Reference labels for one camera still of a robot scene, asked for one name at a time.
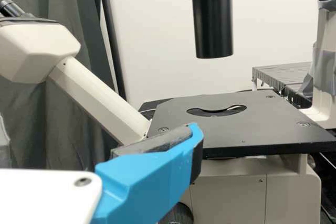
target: microscope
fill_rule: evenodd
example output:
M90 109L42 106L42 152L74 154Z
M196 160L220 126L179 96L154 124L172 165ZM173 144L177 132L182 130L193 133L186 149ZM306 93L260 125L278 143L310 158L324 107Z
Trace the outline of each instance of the microscope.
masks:
M232 0L192 2L197 57L232 55ZM55 214L45 206L48 188L41 185L56 187L49 183L65 176L78 178L79 187L88 179L95 185L84 197L65 183L68 200L53 200L68 214L79 204L71 219L76 223L320 223L321 180L307 156L336 151L336 140L273 91L166 99L147 110L152 115L141 114L75 59L80 45L64 26L26 14L9 0L0 10L0 74L21 83L50 79L124 145L96 167L96 175L60 172L49 180L50 173L35 171L36 182L29 185L41 189L35 198L47 213ZM29 171L1 172L8 178L2 198L11 200L8 188L17 190L13 181L23 181ZM20 190L28 200L29 189ZM17 211L5 209L10 216ZM147 219L140 219L141 209Z

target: white panel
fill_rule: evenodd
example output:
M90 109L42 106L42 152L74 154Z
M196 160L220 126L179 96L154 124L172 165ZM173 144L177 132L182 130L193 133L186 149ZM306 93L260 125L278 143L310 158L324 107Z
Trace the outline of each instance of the white panel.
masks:
M111 0L131 104L250 89L253 66L310 61L316 1L233 0L235 55L202 60L191 0Z
M76 186L81 178L91 182ZM0 169L0 223L90 223L101 188L89 172Z
M321 181L310 167L307 175L268 175L266 224L319 224L320 204Z
M266 176L199 177L190 186L195 224L262 224Z

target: screw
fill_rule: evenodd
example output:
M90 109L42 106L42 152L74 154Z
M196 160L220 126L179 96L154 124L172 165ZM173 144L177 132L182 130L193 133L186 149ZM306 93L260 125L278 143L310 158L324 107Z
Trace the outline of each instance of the screw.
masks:
M169 128L167 128L167 127L162 127L162 128L158 129L159 132L166 132L168 130L169 130Z
M301 127L310 127L310 123L307 122L298 122L297 125Z
M91 183L91 181L92 180L90 178L80 178L76 180L75 186L87 186Z

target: black pole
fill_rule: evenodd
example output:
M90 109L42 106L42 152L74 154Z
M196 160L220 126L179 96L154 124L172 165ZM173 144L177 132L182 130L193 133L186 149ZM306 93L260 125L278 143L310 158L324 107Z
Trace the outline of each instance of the black pole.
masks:
M127 101L110 0L102 0L119 95Z

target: microscope arm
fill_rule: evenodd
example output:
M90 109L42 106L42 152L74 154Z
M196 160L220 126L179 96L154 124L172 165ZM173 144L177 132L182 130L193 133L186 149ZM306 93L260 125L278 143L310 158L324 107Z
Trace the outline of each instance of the microscope arm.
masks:
M142 140L149 121L74 57L48 76L122 145Z

